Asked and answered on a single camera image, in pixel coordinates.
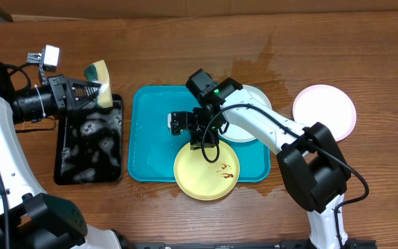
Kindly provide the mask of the green yellow sponge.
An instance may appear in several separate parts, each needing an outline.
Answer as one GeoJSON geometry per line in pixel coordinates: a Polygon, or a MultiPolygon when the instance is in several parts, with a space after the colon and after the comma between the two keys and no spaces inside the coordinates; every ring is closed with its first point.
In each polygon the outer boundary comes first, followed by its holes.
{"type": "Polygon", "coordinates": [[[95,103],[101,108],[113,106],[113,97],[111,93],[110,75],[104,60],[92,63],[84,70],[84,76],[87,81],[101,84],[95,103]]]}

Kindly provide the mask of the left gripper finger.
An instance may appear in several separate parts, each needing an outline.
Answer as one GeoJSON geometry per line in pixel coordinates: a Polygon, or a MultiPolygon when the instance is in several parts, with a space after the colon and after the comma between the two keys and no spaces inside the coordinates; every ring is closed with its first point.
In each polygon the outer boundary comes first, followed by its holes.
{"type": "Polygon", "coordinates": [[[88,82],[85,80],[79,80],[70,77],[66,78],[66,83],[70,86],[70,88],[74,87],[75,89],[78,87],[83,87],[83,88],[86,87],[86,88],[95,88],[99,90],[102,86],[100,83],[88,82]]]}
{"type": "Polygon", "coordinates": [[[78,90],[73,93],[70,98],[71,108],[72,110],[78,110],[82,107],[86,106],[89,102],[93,101],[98,96],[98,92],[87,92],[78,90]]]}

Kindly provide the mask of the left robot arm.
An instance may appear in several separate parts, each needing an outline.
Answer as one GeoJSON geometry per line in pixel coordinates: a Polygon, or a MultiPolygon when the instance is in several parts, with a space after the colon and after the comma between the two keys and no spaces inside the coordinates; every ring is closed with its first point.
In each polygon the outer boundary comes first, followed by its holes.
{"type": "Polygon", "coordinates": [[[85,221],[67,199],[46,193],[30,169],[15,125],[53,116],[66,117],[89,102],[113,103],[108,69],[91,64],[83,80],[56,75],[40,85],[16,89],[11,76],[22,66],[0,62],[0,248],[130,248],[115,230],[85,221]]]}

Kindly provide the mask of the yellow-green plate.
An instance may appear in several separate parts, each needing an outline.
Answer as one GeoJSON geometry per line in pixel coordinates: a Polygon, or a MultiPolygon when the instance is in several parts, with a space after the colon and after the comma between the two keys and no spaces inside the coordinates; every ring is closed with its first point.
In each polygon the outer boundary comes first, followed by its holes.
{"type": "Polygon", "coordinates": [[[201,201],[213,201],[232,191],[240,176],[236,152],[220,141],[220,155],[216,162],[207,162],[199,149],[186,144],[178,152],[173,173],[178,187],[188,196],[201,201]]]}

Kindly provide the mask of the white plate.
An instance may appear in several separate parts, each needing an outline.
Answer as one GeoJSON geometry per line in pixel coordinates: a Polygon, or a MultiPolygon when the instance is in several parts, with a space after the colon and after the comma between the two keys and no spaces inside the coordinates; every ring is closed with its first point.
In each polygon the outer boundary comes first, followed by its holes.
{"type": "MultiPolygon", "coordinates": [[[[259,88],[250,85],[243,85],[243,88],[246,89],[255,100],[258,100],[261,104],[272,109],[268,97],[259,88]]],[[[219,132],[219,134],[221,137],[231,142],[250,142],[255,139],[253,135],[234,124],[229,124],[227,131],[225,133],[219,132]]]]}
{"type": "Polygon", "coordinates": [[[350,97],[326,84],[303,89],[294,100],[292,115],[295,122],[309,127],[316,122],[322,123],[336,141],[348,137],[357,122],[357,111],[350,97]]]}

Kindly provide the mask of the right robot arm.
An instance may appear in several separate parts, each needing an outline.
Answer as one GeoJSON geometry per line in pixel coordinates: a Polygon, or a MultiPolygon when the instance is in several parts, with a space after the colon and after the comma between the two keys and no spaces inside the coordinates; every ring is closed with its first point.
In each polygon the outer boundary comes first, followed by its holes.
{"type": "Polygon", "coordinates": [[[186,88],[197,100],[193,111],[168,114],[171,134],[187,130],[191,149],[219,147],[219,133],[236,125],[276,155],[285,189],[307,211],[313,248],[345,248],[341,204],[351,173],[330,130],[292,121],[261,104],[239,82],[217,82],[204,70],[191,75],[186,88]]]}

